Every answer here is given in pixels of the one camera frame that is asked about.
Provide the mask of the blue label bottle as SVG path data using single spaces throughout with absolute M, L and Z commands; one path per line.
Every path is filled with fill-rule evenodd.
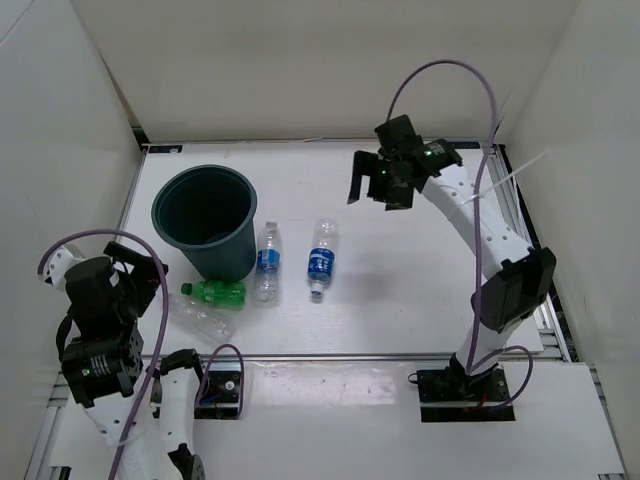
M 272 304 L 279 300 L 282 239 L 278 223 L 267 221 L 257 241 L 254 300 Z
M 320 300 L 331 284 L 339 246 L 339 227 L 329 218 L 316 222 L 307 264 L 311 296 Z

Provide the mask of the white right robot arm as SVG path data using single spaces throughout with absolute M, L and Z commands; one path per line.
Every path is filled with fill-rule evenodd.
M 470 400 L 486 391 L 498 355 L 520 324 L 548 295 L 557 264 L 548 248 L 536 248 L 519 236 L 480 197 L 480 181 L 472 178 L 454 146 L 437 139 L 426 142 L 406 115 L 379 125 L 376 153 L 353 157 L 348 201 L 363 194 L 387 210 L 407 210 L 421 194 L 450 222 L 475 256 L 479 278 L 471 296 L 474 320 L 463 346 L 432 382 L 442 398 Z

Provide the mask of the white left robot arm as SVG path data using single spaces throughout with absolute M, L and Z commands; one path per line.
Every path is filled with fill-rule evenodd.
M 113 455 L 117 479 L 205 476 L 193 424 L 209 375 L 193 350 L 142 358 L 138 320 L 166 269 L 115 242 L 89 259 L 61 247 L 48 265 L 50 282 L 70 300 L 56 334 L 62 374 Z

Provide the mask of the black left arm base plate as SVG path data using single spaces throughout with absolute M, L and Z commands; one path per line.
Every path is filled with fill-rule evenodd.
M 194 417 L 198 420 L 238 420 L 244 401 L 244 375 L 240 363 L 213 363 L 208 380 Z

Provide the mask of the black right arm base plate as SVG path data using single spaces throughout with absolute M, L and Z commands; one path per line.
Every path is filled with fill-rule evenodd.
M 450 367 L 417 370 L 408 381 L 418 389 L 422 423 L 485 423 L 516 420 L 511 405 L 499 407 L 510 398 L 501 368 L 482 374 L 469 385 L 460 383 Z

